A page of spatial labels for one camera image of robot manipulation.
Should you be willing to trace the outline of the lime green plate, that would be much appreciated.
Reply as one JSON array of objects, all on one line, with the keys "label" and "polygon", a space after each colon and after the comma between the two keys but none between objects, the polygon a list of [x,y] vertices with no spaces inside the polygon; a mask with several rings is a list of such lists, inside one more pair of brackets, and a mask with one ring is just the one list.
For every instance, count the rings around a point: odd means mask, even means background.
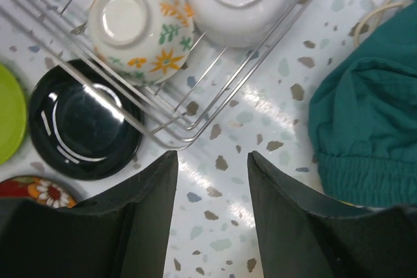
[{"label": "lime green plate", "polygon": [[25,137],[27,105],[20,83],[1,64],[1,164],[19,149]]}]

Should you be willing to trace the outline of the red floral plate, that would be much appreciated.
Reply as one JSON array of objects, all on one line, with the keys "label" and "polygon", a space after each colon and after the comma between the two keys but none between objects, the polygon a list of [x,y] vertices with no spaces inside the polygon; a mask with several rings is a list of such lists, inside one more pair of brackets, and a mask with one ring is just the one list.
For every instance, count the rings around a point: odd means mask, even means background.
[{"label": "red floral plate", "polygon": [[62,185],[39,176],[15,176],[1,182],[1,197],[25,197],[52,208],[72,208],[77,201]]}]

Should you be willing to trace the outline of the metal wire dish rack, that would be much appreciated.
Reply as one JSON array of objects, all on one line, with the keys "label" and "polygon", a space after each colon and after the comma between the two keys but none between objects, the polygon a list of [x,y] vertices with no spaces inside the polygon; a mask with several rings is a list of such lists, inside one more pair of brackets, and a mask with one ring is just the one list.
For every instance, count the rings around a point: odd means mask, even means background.
[{"label": "metal wire dish rack", "polygon": [[1,17],[120,122],[192,145],[304,11],[300,0],[1,0]]}]

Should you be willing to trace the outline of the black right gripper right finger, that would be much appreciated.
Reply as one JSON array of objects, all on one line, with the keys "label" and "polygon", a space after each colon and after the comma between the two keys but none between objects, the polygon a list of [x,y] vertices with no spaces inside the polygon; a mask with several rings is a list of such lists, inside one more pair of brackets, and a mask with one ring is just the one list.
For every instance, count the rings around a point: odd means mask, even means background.
[{"label": "black right gripper right finger", "polygon": [[378,211],[311,189],[253,151],[248,180],[265,277],[415,277],[416,207]]}]

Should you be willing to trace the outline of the white speckled bowl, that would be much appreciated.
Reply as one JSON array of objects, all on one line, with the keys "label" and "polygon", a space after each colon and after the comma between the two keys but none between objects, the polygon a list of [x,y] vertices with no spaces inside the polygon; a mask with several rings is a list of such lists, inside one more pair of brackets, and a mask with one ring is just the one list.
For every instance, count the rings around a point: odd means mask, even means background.
[{"label": "white speckled bowl", "polygon": [[283,16],[289,0],[189,0],[197,28],[211,43],[254,47]]}]

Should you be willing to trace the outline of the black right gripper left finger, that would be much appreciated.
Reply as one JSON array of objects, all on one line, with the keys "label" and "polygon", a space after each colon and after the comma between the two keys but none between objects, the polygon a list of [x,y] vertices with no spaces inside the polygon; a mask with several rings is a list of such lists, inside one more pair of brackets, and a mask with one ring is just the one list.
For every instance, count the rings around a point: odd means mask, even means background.
[{"label": "black right gripper left finger", "polygon": [[178,157],[73,208],[1,200],[2,277],[162,277],[177,188]]}]

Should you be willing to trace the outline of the black plate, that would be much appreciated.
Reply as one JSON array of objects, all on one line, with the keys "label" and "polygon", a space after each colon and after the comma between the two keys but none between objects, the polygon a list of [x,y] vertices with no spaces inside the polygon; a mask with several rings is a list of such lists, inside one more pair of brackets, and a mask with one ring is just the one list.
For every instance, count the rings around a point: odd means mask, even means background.
[{"label": "black plate", "polygon": [[143,137],[60,66],[49,70],[31,95],[29,131],[40,157],[78,180],[100,180],[119,172]]}]

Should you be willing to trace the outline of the white floral bowl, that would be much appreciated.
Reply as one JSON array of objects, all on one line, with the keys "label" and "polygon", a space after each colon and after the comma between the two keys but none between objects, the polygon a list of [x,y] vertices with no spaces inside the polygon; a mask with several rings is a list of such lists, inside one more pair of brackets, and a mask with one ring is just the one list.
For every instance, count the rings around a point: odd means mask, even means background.
[{"label": "white floral bowl", "polygon": [[187,0],[94,0],[87,35],[95,55],[131,85],[156,85],[186,63],[194,12]]}]

